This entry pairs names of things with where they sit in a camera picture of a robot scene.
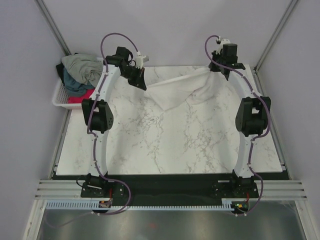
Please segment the white t shirt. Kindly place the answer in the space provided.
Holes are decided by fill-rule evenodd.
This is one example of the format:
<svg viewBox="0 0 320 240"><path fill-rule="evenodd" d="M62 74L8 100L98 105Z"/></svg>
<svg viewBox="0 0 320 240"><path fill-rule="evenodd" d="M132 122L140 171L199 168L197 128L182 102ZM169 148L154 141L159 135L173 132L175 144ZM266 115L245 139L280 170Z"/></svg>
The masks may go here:
<svg viewBox="0 0 320 240"><path fill-rule="evenodd" d="M225 80L220 72L202 67L189 74L151 84L144 96L153 100L163 111L184 102L198 105L218 94Z"/></svg>

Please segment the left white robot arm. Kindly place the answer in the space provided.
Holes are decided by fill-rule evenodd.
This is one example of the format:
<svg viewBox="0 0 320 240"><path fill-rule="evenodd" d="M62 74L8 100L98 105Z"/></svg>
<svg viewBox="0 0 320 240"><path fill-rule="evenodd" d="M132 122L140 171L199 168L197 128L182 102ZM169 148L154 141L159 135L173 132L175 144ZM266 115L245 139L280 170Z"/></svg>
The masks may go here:
<svg viewBox="0 0 320 240"><path fill-rule="evenodd" d="M107 56L102 67L102 74L97 87L89 99L81 103L84 122L87 133L93 141L92 157L88 174L81 187L82 198L106 198L111 189L111 180L108 177L107 139L109 130L114 123L114 115L108 104L116 81L123 77L128 80L129 85L141 90L146 90L144 79L144 63L149 57L137 52L133 60L134 65L121 54Z"/></svg>

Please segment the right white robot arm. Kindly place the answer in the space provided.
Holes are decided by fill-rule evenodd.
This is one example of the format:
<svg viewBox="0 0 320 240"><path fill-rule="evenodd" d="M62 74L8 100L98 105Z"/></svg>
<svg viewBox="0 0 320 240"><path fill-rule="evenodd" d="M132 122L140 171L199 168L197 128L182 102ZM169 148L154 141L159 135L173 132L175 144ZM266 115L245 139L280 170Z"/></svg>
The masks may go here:
<svg viewBox="0 0 320 240"><path fill-rule="evenodd" d="M254 90L247 78L245 66L238 62L237 44L230 43L227 39L218 40L217 44L218 49L212 52L209 69L221 73L240 97L235 117L240 141L237 162L230 179L215 182L214 193L222 198L257 198L259 194L252 158L258 139L267 135L270 130L271 99Z"/></svg>

